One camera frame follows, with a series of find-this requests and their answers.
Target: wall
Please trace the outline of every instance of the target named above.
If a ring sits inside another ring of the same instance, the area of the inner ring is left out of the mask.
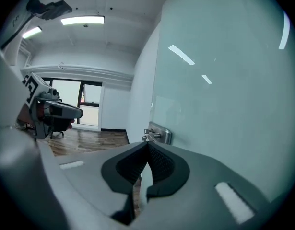
[[[27,61],[27,56],[24,55],[21,51],[18,52],[16,65],[10,66],[11,70],[15,73],[16,77],[22,81],[24,79],[24,75],[21,73],[21,69],[24,68],[24,65]]]
[[[129,142],[142,141],[148,128],[153,95],[153,81],[157,62],[160,24],[148,39],[134,70],[130,91],[127,135]]]
[[[274,0],[168,0],[151,111],[173,146],[219,160],[270,201],[295,181],[295,29],[280,47],[284,21]]]
[[[126,129],[129,88],[105,84],[101,128]]]
[[[70,42],[43,45],[36,51],[31,65],[86,65],[133,74],[137,55],[97,46],[91,42]]]

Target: door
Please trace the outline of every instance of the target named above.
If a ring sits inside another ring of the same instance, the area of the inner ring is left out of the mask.
[[[167,0],[150,120],[172,132],[171,145],[219,160],[270,201],[289,190],[295,30],[281,7],[274,0]]]

